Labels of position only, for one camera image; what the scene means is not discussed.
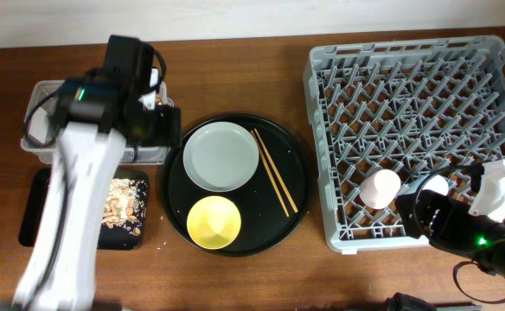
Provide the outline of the clear plastic bin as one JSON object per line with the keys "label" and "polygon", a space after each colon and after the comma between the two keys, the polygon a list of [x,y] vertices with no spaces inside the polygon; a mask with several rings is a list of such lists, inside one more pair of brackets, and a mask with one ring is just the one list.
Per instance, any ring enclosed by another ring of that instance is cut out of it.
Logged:
{"label": "clear plastic bin", "polygon": [[[62,80],[43,80],[38,82],[31,94],[28,104],[27,113],[30,113],[32,108],[43,98],[55,91],[62,84]],[[174,102],[167,96],[167,86],[163,82],[157,93],[157,105],[173,106]],[[48,100],[42,107],[40,107],[36,114],[31,119],[29,125],[29,137],[34,138],[40,143],[47,142],[52,137],[52,132],[48,125],[48,116],[52,113],[55,106],[55,100]],[[29,145],[29,142],[23,137],[21,139],[21,148],[24,151],[33,153],[38,159],[45,163],[51,164],[53,161],[53,147],[47,148],[34,148]],[[137,160],[134,162],[132,159],[135,155],[134,149],[128,146],[125,149],[124,156],[120,161],[124,165],[163,165],[166,155],[169,152],[169,147],[150,146],[145,147],[142,145],[137,148]]]}

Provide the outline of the grey dishwasher rack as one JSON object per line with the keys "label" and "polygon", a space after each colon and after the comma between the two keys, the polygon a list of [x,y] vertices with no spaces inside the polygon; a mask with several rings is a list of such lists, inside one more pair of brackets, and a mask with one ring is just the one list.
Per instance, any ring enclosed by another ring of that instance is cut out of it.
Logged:
{"label": "grey dishwasher rack", "polygon": [[505,43],[494,35],[331,45],[304,76],[323,227],[341,254],[426,245],[361,182],[390,169],[407,186],[447,166],[505,160]]}

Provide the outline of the yellow bowl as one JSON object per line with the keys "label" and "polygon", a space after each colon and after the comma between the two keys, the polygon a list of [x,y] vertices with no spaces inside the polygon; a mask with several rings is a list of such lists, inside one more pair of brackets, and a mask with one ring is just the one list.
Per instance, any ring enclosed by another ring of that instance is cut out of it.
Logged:
{"label": "yellow bowl", "polygon": [[195,244],[206,250],[219,250],[229,246],[238,237],[240,211],[227,198],[208,196],[191,207],[186,226]]}

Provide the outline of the blue cup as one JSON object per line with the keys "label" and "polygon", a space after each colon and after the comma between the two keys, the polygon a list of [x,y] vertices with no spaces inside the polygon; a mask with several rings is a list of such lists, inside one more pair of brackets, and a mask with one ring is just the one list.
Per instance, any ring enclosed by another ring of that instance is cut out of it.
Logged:
{"label": "blue cup", "polygon": [[[407,190],[404,194],[414,194],[419,186],[422,184],[425,176],[419,177],[418,179],[410,182],[408,184]],[[449,185],[447,180],[442,175],[433,176],[423,187],[424,190],[432,190],[435,193],[447,195],[449,193]]]}

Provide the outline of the wooden chopstick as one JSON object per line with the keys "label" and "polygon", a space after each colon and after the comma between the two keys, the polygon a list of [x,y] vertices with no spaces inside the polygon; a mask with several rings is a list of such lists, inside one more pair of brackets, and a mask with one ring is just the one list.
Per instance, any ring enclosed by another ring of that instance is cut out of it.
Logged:
{"label": "wooden chopstick", "polygon": [[272,156],[271,156],[268,148],[266,147],[262,136],[259,134],[259,131],[257,129],[255,131],[259,136],[260,145],[264,151],[265,158],[268,161],[269,168],[270,168],[273,178],[278,186],[279,192],[282,195],[282,198],[283,198],[283,194],[284,194],[285,198],[289,201],[292,211],[294,213],[298,213],[297,205],[296,205],[294,199],[292,199],[291,193],[289,192],[288,187],[286,186],[286,184],[282,178],[282,175],[279,173],[278,167],[275,164],[275,161],[273,161]]}
{"label": "wooden chopstick", "polygon": [[274,178],[273,178],[272,172],[271,172],[271,170],[270,170],[270,168],[269,168],[269,165],[268,165],[268,161],[266,160],[266,158],[265,158],[265,154],[264,154],[264,151],[263,151],[263,149],[262,149],[262,147],[261,147],[261,145],[260,145],[259,136],[258,136],[258,134],[256,133],[256,131],[255,131],[255,130],[251,130],[251,134],[252,134],[252,136],[253,136],[253,138],[254,138],[254,140],[255,140],[256,144],[257,144],[257,147],[258,147],[258,149],[259,149],[260,159],[261,159],[261,161],[262,161],[262,163],[263,163],[263,166],[264,166],[265,171],[266,171],[266,173],[267,173],[267,175],[268,175],[268,178],[269,178],[269,180],[270,180],[270,182],[271,182],[271,184],[272,184],[272,188],[273,188],[273,190],[275,191],[275,194],[277,195],[278,201],[279,201],[279,203],[280,203],[281,207],[282,207],[282,208],[283,208],[283,210],[284,210],[284,214],[285,214],[285,216],[286,216],[287,218],[289,218],[289,217],[290,217],[290,214],[289,214],[289,212],[288,212],[288,210],[287,210],[287,208],[286,208],[286,205],[285,205],[285,203],[284,203],[284,201],[283,201],[282,195],[281,195],[281,193],[279,192],[278,186],[277,186],[277,184],[276,184],[276,182],[275,182],[275,180],[274,180]]}

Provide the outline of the food scraps pile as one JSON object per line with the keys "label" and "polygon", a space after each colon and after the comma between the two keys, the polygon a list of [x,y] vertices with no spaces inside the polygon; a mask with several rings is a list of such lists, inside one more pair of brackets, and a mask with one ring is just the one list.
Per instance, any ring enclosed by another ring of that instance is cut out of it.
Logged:
{"label": "food scraps pile", "polygon": [[139,237],[144,227],[148,184],[144,180],[112,179],[101,224],[110,230],[122,229]]}

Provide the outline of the black rectangular tray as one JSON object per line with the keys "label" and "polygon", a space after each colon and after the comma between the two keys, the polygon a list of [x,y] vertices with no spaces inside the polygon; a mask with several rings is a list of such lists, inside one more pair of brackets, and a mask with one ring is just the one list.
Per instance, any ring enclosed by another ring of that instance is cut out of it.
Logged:
{"label": "black rectangular tray", "polygon": [[[33,247],[37,237],[42,210],[45,204],[51,169],[39,169],[32,180],[26,209],[18,234],[18,242],[22,246]],[[144,235],[144,221],[147,210],[150,179],[143,171],[134,169],[119,169],[112,179],[109,198],[115,191],[119,192],[127,185],[129,192],[125,202],[133,200],[132,214],[134,221],[124,223],[107,223],[101,225],[98,248],[101,250],[129,251],[141,245]]]}

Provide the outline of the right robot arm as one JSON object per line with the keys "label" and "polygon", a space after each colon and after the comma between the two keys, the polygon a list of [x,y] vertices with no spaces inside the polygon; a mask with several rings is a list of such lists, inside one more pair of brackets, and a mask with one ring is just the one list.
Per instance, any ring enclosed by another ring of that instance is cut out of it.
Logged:
{"label": "right robot arm", "polygon": [[[470,205],[425,188],[434,177],[458,170],[470,175],[476,194]],[[465,259],[453,268],[456,286],[460,285],[458,271],[470,264],[505,279],[505,160],[433,171],[413,193],[398,196],[395,206],[407,236],[424,236],[430,246]],[[496,301],[504,302],[505,298]]]}

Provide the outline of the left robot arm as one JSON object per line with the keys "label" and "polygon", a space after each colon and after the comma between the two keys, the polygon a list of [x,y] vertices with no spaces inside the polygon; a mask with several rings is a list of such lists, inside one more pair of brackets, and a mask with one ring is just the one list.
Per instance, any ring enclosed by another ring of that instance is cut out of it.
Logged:
{"label": "left robot arm", "polygon": [[126,147],[182,144],[180,109],[141,100],[160,91],[166,73],[149,43],[111,35],[102,66],[65,79],[28,112],[24,140],[54,151],[41,222],[12,309],[92,308],[101,207]]}

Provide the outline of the round black serving tray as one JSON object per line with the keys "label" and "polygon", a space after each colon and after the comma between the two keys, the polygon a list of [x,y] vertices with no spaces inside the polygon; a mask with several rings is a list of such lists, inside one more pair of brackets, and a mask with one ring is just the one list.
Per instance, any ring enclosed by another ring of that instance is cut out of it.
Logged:
{"label": "round black serving tray", "polygon": [[[211,252],[226,257],[251,256],[286,239],[309,211],[313,193],[310,165],[301,144],[285,127],[252,114],[221,115],[199,123],[183,136],[182,146],[186,146],[200,128],[215,122],[235,123],[259,132],[297,207],[296,213],[284,215],[263,165],[256,169],[252,179],[244,186],[222,194],[239,209],[242,226],[230,245]],[[192,243],[187,229],[189,211],[198,200],[212,192],[195,185],[184,172],[183,151],[181,147],[169,152],[164,163],[160,196],[170,223]]]}

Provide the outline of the grey plate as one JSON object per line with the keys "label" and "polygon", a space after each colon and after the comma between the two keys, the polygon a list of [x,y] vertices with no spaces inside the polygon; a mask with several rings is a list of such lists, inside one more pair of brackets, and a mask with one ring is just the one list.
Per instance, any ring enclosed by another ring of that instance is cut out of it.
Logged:
{"label": "grey plate", "polygon": [[182,162],[195,185],[211,192],[244,186],[259,163],[252,134],[230,122],[213,122],[195,130],[183,148]]}

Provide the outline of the pink cup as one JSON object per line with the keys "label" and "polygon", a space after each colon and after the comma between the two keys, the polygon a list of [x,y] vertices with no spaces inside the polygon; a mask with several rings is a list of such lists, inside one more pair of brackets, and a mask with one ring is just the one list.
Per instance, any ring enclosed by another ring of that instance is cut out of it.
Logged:
{"label": "pink cup", "polygon": [[388,206],[401,187],[400,177],[390,169],[381,169],[360,185],[362,202],[373,209],[379,210]]}

